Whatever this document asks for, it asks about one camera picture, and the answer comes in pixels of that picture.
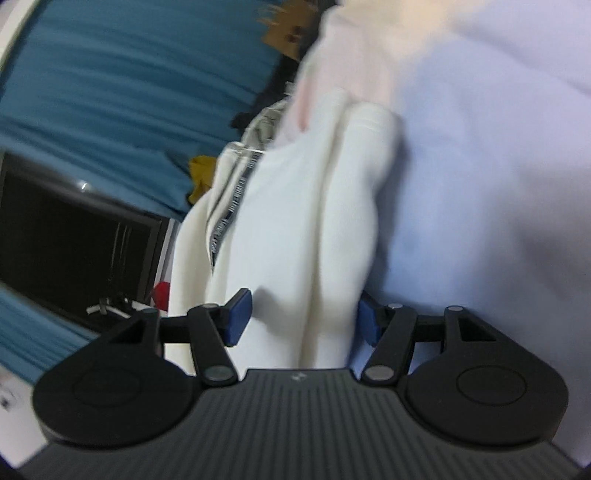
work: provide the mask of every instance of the clothing pile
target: clothing pile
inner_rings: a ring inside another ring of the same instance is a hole
[[[241,374],[359,372],[364,289],[424,314],[461,304],[558,370],[554,441],[589,463],[589,25],[586,0],[328,10],[293,94],[224,149],[186,217],[170,314],[247,287]],[[186,348],[167,355],[191,365]]]

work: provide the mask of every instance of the black screen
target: black screen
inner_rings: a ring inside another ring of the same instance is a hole
[[[150,228],[76,205],[6,173],[0,281],[54,310],[85,318],[100,298],[137,298]]]

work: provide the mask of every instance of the television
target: television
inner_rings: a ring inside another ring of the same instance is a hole
[[[100,299],[149,303],[167,218],[19,156],[0,162],[2,286],[97,332],[112,326],[87,314]]]

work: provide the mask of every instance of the blue garment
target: blue garment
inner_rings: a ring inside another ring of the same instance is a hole
[[[464,305],[555,367],[556,443],[591,461],[591,4],[498,0],[439,44],[404,104],[367,291]]]
[[[44,0],[0,77],[0,150],[183,217],[188,160],[236,139],[278,57],[257,1]],[[34,382],[92,334],[0,287],[0,364]]]

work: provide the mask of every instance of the mustard yellow cloth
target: mustard yellow cloth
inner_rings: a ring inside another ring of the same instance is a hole
[[[195,188],[188,200],[191,205],[195,205],[211,187],[213,183],[213,173],[216,170],[216,157],[207,157],[199,155],[189,160],[189,172]]]

